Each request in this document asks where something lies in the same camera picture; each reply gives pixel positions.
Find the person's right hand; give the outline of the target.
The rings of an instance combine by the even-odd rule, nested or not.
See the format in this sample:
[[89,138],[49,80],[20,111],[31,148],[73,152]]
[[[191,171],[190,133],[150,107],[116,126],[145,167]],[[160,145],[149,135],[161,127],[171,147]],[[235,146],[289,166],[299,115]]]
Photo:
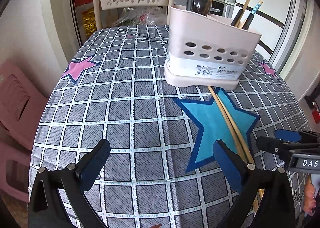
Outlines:
[[304,189],[304,208],[303,211],[313,216],[319,194],[319,175],[311,174],[308,176]]

